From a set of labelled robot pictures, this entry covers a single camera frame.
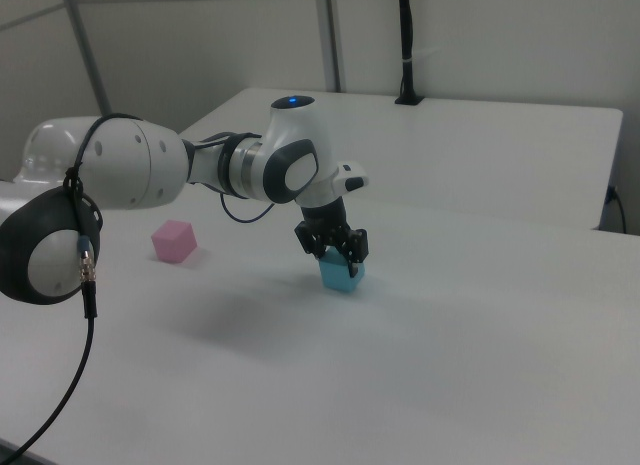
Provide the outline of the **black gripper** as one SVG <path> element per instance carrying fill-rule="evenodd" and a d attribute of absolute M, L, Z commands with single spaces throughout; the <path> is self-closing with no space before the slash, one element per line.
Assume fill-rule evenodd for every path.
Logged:
<path fill-rule="evenodd" d="M 321 259 L 327 250 L 326 241 L 335 241 L 335 248 L 346 260 L 349 276 L 355 278 L 359 265 L 369 255 L 365 229 L 351 229 L 342 197 L 319 207 L 302 207 L 302 221 L 294 232 L 303 251 Z"/>

